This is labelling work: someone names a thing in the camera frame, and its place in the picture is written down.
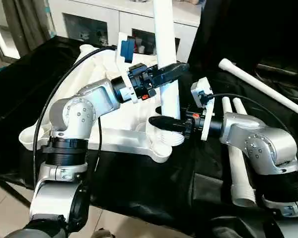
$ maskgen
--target cabinet shelf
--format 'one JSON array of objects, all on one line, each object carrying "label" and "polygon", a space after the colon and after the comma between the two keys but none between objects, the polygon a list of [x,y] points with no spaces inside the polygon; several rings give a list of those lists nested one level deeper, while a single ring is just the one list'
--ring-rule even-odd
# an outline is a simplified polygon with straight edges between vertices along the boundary
[{"label": "cabinet shelf", "polygon": [[[153,17],[152,0],[133,2],[130,0],[74,0],[90,5],[101,6],[141,16]],[[201,11],[204,3],[192,5],[184,1],[173,1],[173,21],[189,26],[200,25]]]}]

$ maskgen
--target curtain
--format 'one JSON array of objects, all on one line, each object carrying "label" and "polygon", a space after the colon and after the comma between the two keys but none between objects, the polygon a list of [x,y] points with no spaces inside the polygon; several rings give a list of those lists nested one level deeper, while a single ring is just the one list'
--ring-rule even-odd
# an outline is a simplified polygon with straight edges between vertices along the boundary
[{"label": "curtain", "polygon": [[33,0],[2,0],[2,4],[20,56],[26,55],[48,40]]}]

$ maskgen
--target black cable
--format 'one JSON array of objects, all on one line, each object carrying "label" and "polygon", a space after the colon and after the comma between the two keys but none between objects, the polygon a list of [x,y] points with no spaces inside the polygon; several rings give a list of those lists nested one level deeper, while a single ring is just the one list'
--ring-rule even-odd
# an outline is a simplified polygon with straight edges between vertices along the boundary
[{"label": "black cable", "polygon": [[255,104],[255,105],[259,106],[261,109],[263,109],[265,112],[267,112],[269,115],[271,115],[276,121],[278,121],[278,123],[282,126],[282,128],[290,134],[288,127],[274,113],[272,113],[272,111],[270,111],[268,108],[264,107],[263,105],[257,103],[253,99],[250,99],[250,98],[238,95],[238,94],[234,94],[234,93],[216,93],[216,94],[210,94],[206,97],[208,100],[210,100],[212,98],[217,98],[217,97],[235,97],[235,98],[242,98],[249,102],[252,102],[253,104]]},{"label": "black cable", "polygon": [[264,107],[263,105],[257,103],[253,99],[250,99],[250,98],[238,95],[238,94],[234,94],[234,93],[216,93],[216,94],[210,94],[210,95],[206,96],[207,101],[212,98],[217,98],[217,97],[235,97],[235,98],[242,98],[249,102],[252,102],[253,104],[255,104],[258,107],[260,107],[261,109],[263,109],[265,112],[267,112],[269,115],[271,115],[276,121],[278,121],[278,123],[282,126],[282,128],[285,131],[287,131],[289,134],[291,134],[288,127],[272,111],[270,111],[268,108]]},{"label": "black cable", "polygon": [[96,155],[96,159],[91,161],[90,163],[88,163],[88,174],[86,176],[86,184],[90,185],[90,183],[92,182],[93,179],[93,174],[96,171],[96,168],[98,166],[98,162],[100,159],[100,152],[101,152],[101,145],[103,142],[103,135],[101,133],[101,122],[100,122],[100,117],[98,118],[98,129],[99,129],[99,146],[98,146],[98,151],[97,151],[97,155]]},{"label": "black cable", "polygon": [[36,161],[36,148],[37,148],[37,144],[38,144],[38,135],[39,135],[39,129],[43,120],[43,116],[45,114],[45,111],[48,108],[48,105],[51,101],[51,99],[53,98],[54,94],[56,93],[56,91],[58,90],[58,88],[60,87],[60,85],[63,83],[63,81],[67,78],[67,76],[73,72],[74,69],[76,69],[81,63],[83,63],[86,59],[88,59],[89,57],[105,51],[105,50],[116,50],[116,46],[106,46],[100,49],[97,49],[95,51],[92,51],[90,53],[88,53],[87,55],[85,55],[83,58],[81,58],[79,61],[77,61],[65,74],[64,76],[58,81],[57,85],[53,88],[52,92],[50,93],[43,109],[42,112],[38,118],[36,127],[35,127],[35,132],[34,132],[34,140],[33,140],[33,179],[34,179],[34,187],[36,185],[37,182],[37,177],[36,177],[36,165],[35,165],[35,161]]}]

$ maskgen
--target white pipe fitting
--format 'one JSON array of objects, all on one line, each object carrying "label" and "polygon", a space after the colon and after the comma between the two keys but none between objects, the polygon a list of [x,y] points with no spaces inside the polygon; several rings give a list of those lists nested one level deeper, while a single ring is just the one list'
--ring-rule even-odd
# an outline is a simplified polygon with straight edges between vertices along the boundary
[{"label": "white pipe fitting", "polygon": [[230,72],[231,74],[240,78],[244,82],[252,85],[254,88],[257,88],[261,92],[275,99],[277,102],[283,104],[284,106],[298,113],[298,104],[294,103],[290,99],[286,98],[284,95],[280,94],[279,92],[275,91],[271,87],[267,86],[265,83],[259,81],[258,79],[254,78],[252,75],[246,73],[239,67],[235,66],[228,59],[221,60],[219,67],[223,70]]},{"label": "white pipe fitting", "polygon": [[[153,12],[158,68],[163,68],[177,62],[172,0],[153,0]],[[162,115],[180,119],[178,81],[160,87],[160,97]],[[177,146],[183,143],[184,136],[163,131],[161,140],[167,145]]]},{"label": "white pipe fitting", "polygon": [[[222,104],[224,113],[232,112],[228,97],[222,98]],[[242,151],[236,147],[228,146],[228,155],[232,177],[231,196],[233,204],[239,207],[256,206],[254,190],[249,184]]]}]

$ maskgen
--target red label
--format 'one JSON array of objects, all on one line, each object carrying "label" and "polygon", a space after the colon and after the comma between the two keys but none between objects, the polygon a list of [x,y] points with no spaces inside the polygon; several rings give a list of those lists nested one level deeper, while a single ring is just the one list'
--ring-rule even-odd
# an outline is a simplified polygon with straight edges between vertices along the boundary
[{"label": "red label", "polygon": [[198,119],[198,118],[200,117],[200,115],[197,114],[197,113],[194,113],[192,116],[193,116],[193,118],[195,118],[195,119]]},{"label": "red label", "polygon": [[148,98],[149,98],[149,95],[148,95],[148,94],[145,94],[145,95],[143,95],[143,96],[141,97],[142,100],[146,100],[146,99],[148,99]]}]

